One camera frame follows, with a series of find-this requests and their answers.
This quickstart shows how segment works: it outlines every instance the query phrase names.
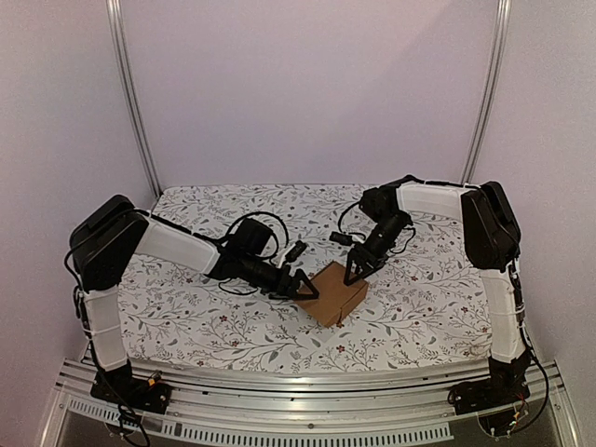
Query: cardboard box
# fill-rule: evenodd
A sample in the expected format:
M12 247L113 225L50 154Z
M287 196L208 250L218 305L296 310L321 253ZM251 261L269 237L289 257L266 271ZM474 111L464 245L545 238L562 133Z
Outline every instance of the cardboard box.
M326 328L341 323L364 300L369 289L364 279L346 286L344 272L343 265L330 263L311 278L318 289L318 299L295 302Z

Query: robotic arm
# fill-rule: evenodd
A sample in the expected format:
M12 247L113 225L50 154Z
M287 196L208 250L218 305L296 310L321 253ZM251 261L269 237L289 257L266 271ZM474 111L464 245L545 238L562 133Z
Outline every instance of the robotic arm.
M491 377L455 386L449 401L458 414L471 413L530 396L525 371L534 354L522 331L524 304L518 273L521 233L499 183L461 186L423 182L414 176L365 191L359 209L377 223L347 256L349 285L382 268L400 231L412 220L407 212L448 216L464 226L466 255L480 270L493 328Z
M184 265L209 278L241 278L273 298L318 298L303 270L292 276L288 265L278 268L264 261L261 253L271 236L268 226L247 218L235 233L228 231L220 239L204 237L136 210L123 196L112 197L80 224L71 235L69 255L73 255L72 273L78 282L77 315L99 370L91 395L156 413L163 413L168 404L169 389L158 383L158 376L148 382L132 377L122 343L118 283L133 254ZM308 291L298 292L303 284Z

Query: purple wall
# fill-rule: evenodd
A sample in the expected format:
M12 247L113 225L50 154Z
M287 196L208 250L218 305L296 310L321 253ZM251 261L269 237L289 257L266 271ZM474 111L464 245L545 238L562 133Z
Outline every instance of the purple wall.
M474 180L500 180L512 201L530 326L557 360L588 443L596 439L596 4L513 3Z
M125 2L166 186L458 179L496 2Z
M62 359L84 344L61 260L114 193L149 205L104 2L0 14L0 444L34 444Z

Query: aluminum frame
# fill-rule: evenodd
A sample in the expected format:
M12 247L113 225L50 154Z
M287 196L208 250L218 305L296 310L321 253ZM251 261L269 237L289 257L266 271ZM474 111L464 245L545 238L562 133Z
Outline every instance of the aluminum frame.
M130 122L134 133L139 154L141 155L142 167L149 182L149 187L155 198L159 198L163 193L163 188L157 177L156 163L151 154L145 125L142 122L141 108L137 92L134 87L132 70L130 68L129 51L124 33L124 21L122 20L122 10L120 0L107 0L108 19L112 31L112 40L114 42L115 59L118 65L120 81L124 90L124 98L129 109Z
M467 154L467 161L462 173L460 183L470 183L478 164L478 158L481 153L484 134L488 127L488 121L493 108L494 94L501 71L501 61L505 52L507 41L507 31L509 26L509 13L511 11L511 0L498 0L498 9L496 13L496 23L494 27L493 49L489 63L484 93L482 95L481 109L476 120L476 126L472 135L472 142Z
M163 187L157 177L156 163L149 147L145 126L142 121L138 96L134 87L120 0L106 0L106 3L110 28L112 30L112 39L114 41L116 62L120 73L122 87L124 89L125 100L129 109L130 121L141 155L142 166L154 197L159 198L163 193ZM471 182L476 165L478 164L484 134L486 133L491 109L493 107L501 62L505 52L510 10L511 0L498 0L489 70L482 94L481 108L472 134L472 141L460 183Z
M54 388L57 397L42 445L56 445L64 413L71 410L73 400L101 406L92 410L90 416L106 418L108 424L115 423L113 417L108 417L108 413L115 412L115 406L89 396L95 369L88 362L89 358L80 362L64 361ZM475 417L474 414L456 415L446 396L455 383L486 377L488 370L481 363L461 362L447 368L414 368L420 374L418 377L409 370L305 377L269 373L265 374L267 377L254 375L243 383L234 380L237 376L234 372L202 369L202 374L191 374L163 368L164 379L173 387L171 402L163 416L146 414L145 424L152 434L187 441L194 441L193 437L200 432L220 433L223 439L224 434L233 434L232 431L237 436L252 437L255 442L288 438L304 440L305 445L307 440L314 438L386 439L386 436L395 433L415 432ZM147 377L156 366L166 365L154 363L150 369L146 363L133 361L133 371L141 377ZM470 366L477 376L471 376ZM549 376L550 406L562 445L580 446L576 420L558 368L554 362L545 367ZM219 373L224 373L221 374L223 379L229 379L229 382L214 381L212 376ZM271 379L276 379L275 389L261 387ZM532 392L530 401L538 405L545 393L542 374L533 366L528 369L526 379ZM344 383L335 386L338 380ZM178 434L172 432L172 427L178 427ZM204 440L200 443L213 445ZM311 446L316 447L317 444L313 442Z

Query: patterned fabric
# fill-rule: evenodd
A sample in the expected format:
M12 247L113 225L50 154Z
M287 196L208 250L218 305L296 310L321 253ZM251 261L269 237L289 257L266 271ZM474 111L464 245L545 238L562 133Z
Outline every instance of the patterned fabric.
M308 249L294 263L307 274L346 247L328 240L339 213L364 185L236 185L170 188L155 213L210 237L239 216L268 210L283 218L292 240ZM273 219L259 217L283 232ZM467 261L461 225L415 212L415 238L403 254L368 278L367 298L344 321L326 329L292 302L256 292L235 296L218 281L149 256L135 256L120 285L125 346L134 358L275 373L361 372L485 358L491 342L486 296ZM345 229L370 232L353 210ZM403 231L396 250L410 232ZM228 290L249 291L240 280Z

